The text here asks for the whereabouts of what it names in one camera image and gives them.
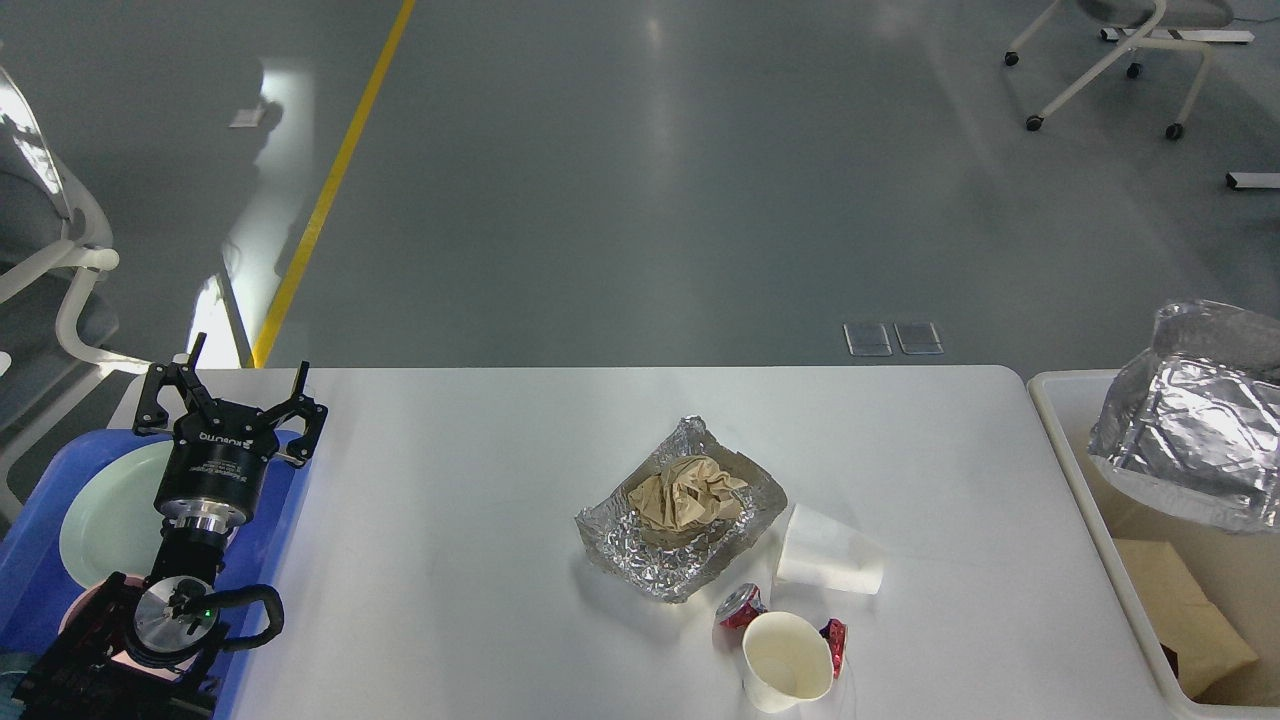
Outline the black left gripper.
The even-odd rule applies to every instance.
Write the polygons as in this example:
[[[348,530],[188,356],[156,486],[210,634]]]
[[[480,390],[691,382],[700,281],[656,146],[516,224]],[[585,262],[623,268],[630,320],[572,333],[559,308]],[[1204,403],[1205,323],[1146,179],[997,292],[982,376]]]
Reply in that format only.
[[[196,374],[206,333],[197,333],[186,360],[154,363],[143,374],[132,432],[151,436],[168,429],[169,414],[160,391],[178,391],[189,411],[175,421],[174,443],[154,507],[173,520],[201,505],[220,505],[230,527],[252,521],[271,457],[303,468],[315,455],[328,419],[328,407],[306,393],[310,363],[302,361],[288,398],[261,410],[219,405]],[[280,450],[276,428],[301,419],[303,430]]]

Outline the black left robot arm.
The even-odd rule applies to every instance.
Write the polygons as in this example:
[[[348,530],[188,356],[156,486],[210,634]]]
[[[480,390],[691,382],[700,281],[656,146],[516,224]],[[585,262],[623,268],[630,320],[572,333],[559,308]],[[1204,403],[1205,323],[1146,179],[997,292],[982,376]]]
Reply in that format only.
[[[233,534],[257,514],[270,462],[303,468],[328,410],[307,393],[308,363],[271,407],[212,396],[196,372],[204,343],[198,336],[184,359],[150,366],[134,413],[134,434],[166,437],[154,564],[138,584],[113,571],[88,593],[15,684],[23,719],[209,719],[218,659],[284,630],[275,587],[219,577]]]

